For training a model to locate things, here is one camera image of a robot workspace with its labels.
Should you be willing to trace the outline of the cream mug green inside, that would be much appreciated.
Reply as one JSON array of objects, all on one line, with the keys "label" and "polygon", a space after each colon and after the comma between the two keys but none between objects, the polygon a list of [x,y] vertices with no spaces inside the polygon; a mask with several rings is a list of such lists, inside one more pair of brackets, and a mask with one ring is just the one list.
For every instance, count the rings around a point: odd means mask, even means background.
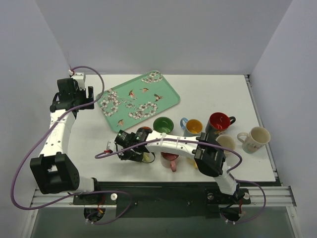
[{"label": "cream mug green inside", "polygon": [[168,117],[159,117],[155,119],[153,129],[160,133],[170,134],[174,129],[174,123]]}]

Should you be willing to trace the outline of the blue butterfly mug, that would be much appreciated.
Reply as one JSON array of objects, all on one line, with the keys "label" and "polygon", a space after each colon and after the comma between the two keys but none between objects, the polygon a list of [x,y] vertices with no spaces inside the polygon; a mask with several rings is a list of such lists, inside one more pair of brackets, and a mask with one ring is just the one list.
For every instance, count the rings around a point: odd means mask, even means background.
[{"label": "blue butterfly mug", "polygon": [[188,120],[187,118],[182,118],[180,120],[180,126],[184,130],[184,137],[199,136],[203,130],[202,123],[196,119]]}]

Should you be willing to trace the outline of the small yellow mug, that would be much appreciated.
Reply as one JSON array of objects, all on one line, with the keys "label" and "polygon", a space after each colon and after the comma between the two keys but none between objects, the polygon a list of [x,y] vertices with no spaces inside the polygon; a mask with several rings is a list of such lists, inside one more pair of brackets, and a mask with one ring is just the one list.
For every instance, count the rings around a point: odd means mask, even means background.
[{"label": "small yellow mug", "polygon": [[186,161],[187,161],[191,166],[193,166],[195,169],[198,168],[198,166],[197,166],[195,160],[190,159],[190,158],[186,158]]}]

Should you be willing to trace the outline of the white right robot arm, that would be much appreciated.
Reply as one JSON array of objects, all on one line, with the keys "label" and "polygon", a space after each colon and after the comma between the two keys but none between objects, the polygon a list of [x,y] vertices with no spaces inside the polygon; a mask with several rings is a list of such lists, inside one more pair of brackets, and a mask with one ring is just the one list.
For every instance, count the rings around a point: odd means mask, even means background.
[{"label": "white right robot arm", "polygon": [[139,128],[135,133],[120,130],[106,148],[117,152],[121,160],[140,162],[144,153],[164,152],[193,159],[200,173],[213,177],[227,203],[239,197],[239,185],[230,174],[224,148],[206,133],[182,137]]}]

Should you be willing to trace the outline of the tall beige mug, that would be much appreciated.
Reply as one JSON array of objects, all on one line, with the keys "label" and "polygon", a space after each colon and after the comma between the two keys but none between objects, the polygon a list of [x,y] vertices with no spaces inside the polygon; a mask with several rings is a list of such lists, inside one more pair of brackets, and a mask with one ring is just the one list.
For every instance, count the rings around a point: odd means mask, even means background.
[{"label": "tall beige mug", "polygon": [[264,127],[253,127],[249,133],[240,132],[237,139],[242,143],[242,149],[249,154],[257,152],[269,143],[271,136]]}]

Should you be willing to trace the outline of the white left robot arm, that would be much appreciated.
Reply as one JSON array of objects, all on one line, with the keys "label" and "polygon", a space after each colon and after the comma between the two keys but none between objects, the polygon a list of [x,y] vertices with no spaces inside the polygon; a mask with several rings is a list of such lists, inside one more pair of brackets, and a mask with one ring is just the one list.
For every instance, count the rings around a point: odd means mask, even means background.
[{"label": "white left robot arm", "polygon": [[50,105],[52,131],[37,158],[30,161],[30,169],[42,194],[60,192],[84,193],[84,198],[91,204],[97,204],[102,192],[95,187],[94,178],[79,174],[67,155],[72,126],[77,118],[78,109],[93,109],[93,87],[85,86],[84,73],[76,73],[71,78],[57,81],[58,92]]}]

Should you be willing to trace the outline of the beige cartoon mug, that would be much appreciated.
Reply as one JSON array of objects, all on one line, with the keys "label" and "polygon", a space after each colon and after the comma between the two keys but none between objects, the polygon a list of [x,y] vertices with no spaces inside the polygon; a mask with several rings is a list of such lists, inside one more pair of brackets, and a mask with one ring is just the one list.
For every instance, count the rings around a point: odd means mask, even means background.
[{"label": "beige cartoon mug", "polygon": [[229,148],[230,150],[234,151],[236,147],[236,143],[234,139],[229,135],[220,135],[216,141],[225,148]]}]

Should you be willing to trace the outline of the pale green mug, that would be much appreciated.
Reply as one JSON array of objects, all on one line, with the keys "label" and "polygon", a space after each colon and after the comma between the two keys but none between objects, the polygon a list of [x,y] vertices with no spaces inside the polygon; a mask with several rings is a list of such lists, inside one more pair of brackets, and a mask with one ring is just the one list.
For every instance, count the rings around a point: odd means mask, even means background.
[{"label": "pale green mug", "polygon": [[151,153],[144,153],[142,158],[142,163],[149,164],[155,160],[155,155]]}]

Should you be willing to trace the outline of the black mug red inside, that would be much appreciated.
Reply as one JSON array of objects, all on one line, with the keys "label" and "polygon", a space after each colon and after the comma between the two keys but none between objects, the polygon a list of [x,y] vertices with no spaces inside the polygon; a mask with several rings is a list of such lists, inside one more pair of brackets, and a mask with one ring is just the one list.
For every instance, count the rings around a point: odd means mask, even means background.
[{"label": "black mug red inside", "polygon": [[224,133],[233,123],[236,122],[236,117],[234,116],[227,116],[224,113],[216,112],[210,115],[206,128],[205,133],[210,135],[214,135],[218,137],[222,133]]}]

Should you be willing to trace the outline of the pink mug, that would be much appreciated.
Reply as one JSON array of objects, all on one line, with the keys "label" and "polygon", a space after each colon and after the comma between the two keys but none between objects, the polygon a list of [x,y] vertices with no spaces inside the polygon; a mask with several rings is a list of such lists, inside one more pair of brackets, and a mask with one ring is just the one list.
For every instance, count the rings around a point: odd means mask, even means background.
[{"label": "pink mug", "polygon": [[177,171],[177,159],[179,155],[161,152],[160,162],[163,167],[171,169],[172,172]]}]

